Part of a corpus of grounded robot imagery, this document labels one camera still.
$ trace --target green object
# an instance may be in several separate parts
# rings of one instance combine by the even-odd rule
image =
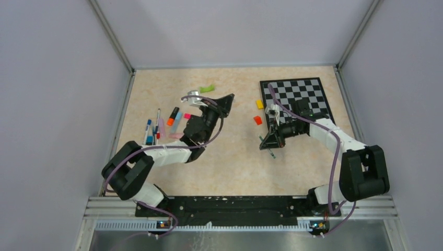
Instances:
[[[215,90],[214,85],[209,85],[208,87],[200,87],[200,93],[208,93],[212,92],[213,90]]]
[[[271,151],[271,149],[266,149],[266,150],[267,150],[267,152],[269,152],[269,154],[270,154],[273,158],[276,158],[275,155],[274,155],[274,153]]]

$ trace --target red block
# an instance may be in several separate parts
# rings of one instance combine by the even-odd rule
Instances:
[[[259,125],[261,125],[263,122],[262,122],[262,118],[260,118],[260,116],[255,116],[254,117],[254,120],[255,120],[255,122],[257,123],[257,125],[259,126]]]

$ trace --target blue marker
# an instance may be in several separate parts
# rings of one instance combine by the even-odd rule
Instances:
[[[152,137],[151,135],[149,135],[149,136],[148,136],[148,139],[147,139],[147,141],[146,141],[146,144],[147,144],[147,145],[152,145],[152,143],[153,143],[153,137]]]
[[[143,144],[147,144],[147,140],[148,140],[148,134],[149,134],[149,126],[151,125],[151,120],[148,119],[148,122],[146,123],[146,129],[145,129],[145,137],[143,138]]]

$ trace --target yellow block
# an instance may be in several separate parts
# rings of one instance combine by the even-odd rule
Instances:
[[[261,100],[257,100],[256,103],[257,103],[257,108],[259,108],[259,109],[263,109],[264,108],[263,107],[263,103],[262,103]]]

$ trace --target orange marker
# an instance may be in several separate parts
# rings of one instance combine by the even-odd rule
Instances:
[[[177,116],[177,112],[179,112],[180,108],[175,107],[174,110],[171,113],[171,116],[169,116],[168,122],[166,123],[168,126],[172,126],[174,124],[174,119]]]

